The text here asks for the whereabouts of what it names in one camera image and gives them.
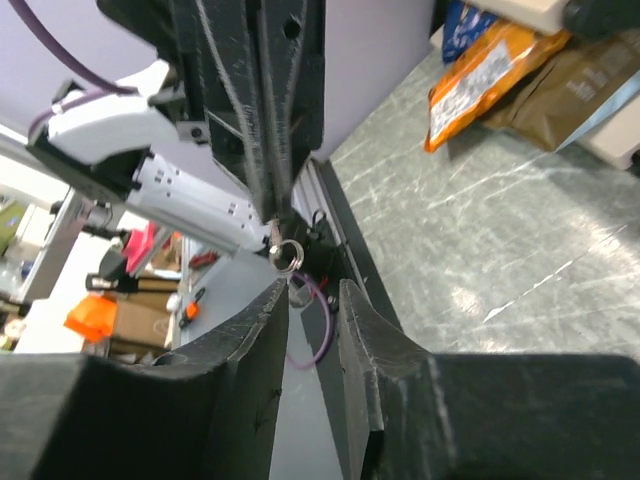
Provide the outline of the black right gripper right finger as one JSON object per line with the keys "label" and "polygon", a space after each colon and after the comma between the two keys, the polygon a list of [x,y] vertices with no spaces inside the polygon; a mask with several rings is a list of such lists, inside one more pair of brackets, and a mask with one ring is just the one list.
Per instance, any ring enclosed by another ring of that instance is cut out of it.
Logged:
{"label": "black right gripper right finger", "polygon": [[635,479],[639,366],[582,354],[432,353],[340,284],[355,479]]}

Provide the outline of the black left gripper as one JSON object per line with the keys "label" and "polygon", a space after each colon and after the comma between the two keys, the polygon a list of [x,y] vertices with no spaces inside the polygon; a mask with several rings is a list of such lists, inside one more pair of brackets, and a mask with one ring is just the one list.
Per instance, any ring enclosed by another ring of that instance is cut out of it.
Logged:
{"label": "black left gripper", "polygon": [[267,162],[258,59],[246,1],[97,0],[100,12],[179,65],[195,54],[196,104],[216,162],[250,195],[262,220],[276,217]]}

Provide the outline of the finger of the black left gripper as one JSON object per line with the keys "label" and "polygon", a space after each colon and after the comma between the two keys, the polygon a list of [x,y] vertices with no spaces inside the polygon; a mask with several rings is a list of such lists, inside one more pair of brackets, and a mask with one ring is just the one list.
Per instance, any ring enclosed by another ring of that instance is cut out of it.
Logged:
{"label": "finger of the black left gripper", "polygon": [[264,220],[290,216],[296,180],[323,141],[325,19],[324,1],[261,1],[255,11]]}

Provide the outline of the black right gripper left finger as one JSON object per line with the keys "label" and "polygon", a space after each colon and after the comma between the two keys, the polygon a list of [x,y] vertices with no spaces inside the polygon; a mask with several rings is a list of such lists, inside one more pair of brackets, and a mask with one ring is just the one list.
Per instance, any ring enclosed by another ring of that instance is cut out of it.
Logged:
{"label": "black right gripper left finger", "polygon": [[277,280],[151,365],[3,356],[2,477],[267,478],[288,328],[288,286]]}

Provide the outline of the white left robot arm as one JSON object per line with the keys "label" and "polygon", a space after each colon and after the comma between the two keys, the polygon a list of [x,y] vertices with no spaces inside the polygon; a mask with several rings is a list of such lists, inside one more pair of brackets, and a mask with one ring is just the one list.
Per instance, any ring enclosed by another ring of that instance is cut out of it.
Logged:
{"label": "white left robot arm", "polygon": [[232,255],[302,254],[295,183],[323,138],[322,1],[102,1],[157,52],[112,83],[82,65],[29,5],[12,5],[77,79],[28,134],[76,191]]}

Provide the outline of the blue Doritos bag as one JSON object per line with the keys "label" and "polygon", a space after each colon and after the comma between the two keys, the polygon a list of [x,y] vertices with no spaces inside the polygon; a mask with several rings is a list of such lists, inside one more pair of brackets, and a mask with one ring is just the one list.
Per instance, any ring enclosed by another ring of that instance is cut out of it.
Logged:
{"label": "blue Doritos bag", "polygon": [[497,19],[496,14],[467,2],[451,1],[443,26],[443,63],[456,61]]}

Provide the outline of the orange snack bag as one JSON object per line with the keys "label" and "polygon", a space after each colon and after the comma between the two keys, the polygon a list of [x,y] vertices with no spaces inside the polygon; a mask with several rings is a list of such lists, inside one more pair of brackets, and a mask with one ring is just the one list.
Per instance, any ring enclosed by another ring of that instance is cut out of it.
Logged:
{"label": "orange snack bag", "polygon": [[431,88],[424,150],[437,151],[560,51],[570,38],[566,30],[546,35],[511,21],[496,21]]}

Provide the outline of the brown snack bag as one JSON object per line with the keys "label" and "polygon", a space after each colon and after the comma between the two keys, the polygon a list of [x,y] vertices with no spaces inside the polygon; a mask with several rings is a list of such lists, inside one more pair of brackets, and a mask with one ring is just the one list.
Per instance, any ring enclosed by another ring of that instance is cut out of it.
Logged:
{"label": "brown snack bag", "polygon": [[485,126],[555,152],[609,119],[639,94],[639,30],[572,40],[483,116]]}

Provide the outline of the aluminium rail frame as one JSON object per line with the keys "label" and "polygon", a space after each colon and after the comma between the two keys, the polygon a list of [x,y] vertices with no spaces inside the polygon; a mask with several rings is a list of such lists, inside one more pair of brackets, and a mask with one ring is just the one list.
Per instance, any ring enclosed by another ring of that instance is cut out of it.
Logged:
{"label": "aluminium rail frame", "polygon": [[310,159],[302,168],[293,190],[293,204],[299,213],[309,222],[316,211],[329,214],[317,162]]}

